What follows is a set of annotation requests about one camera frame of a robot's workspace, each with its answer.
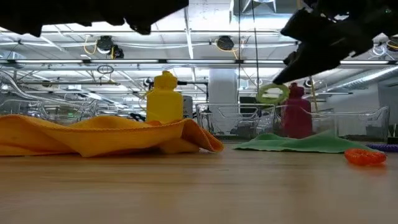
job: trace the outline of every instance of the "table surface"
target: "table surface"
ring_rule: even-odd
[[[1,157],[1,224],[395,223],[398,154],[227,149],[178,155]]]

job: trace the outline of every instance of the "blue object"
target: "blue object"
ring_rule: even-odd
[[[382,152],[398,152],[398,144],[367,144],[366,146]]]

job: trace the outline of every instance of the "green cloth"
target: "green cloth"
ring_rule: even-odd
[[[262,134],[249,142],[237,145],[234,149],[341,153],[350,148],[372,150],[362,144],[334,137],[328,132],[315,134],[303,139],[283,138],[275,134]]]

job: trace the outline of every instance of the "orange cloth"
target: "orange cloth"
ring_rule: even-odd
[[[160,149],[164,153],[212,152],[223,144],[193,120],[169,124],[98,116],[70,126],[22,116],[0,116],[0,156],[79,153],[83,157]]]

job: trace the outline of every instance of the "yellow bottle cap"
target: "yellow bottle cap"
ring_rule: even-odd
[[[155,88],[174,89],[177,87],[177,77],[168,71],[163,71],[162,75],[155,77]]]

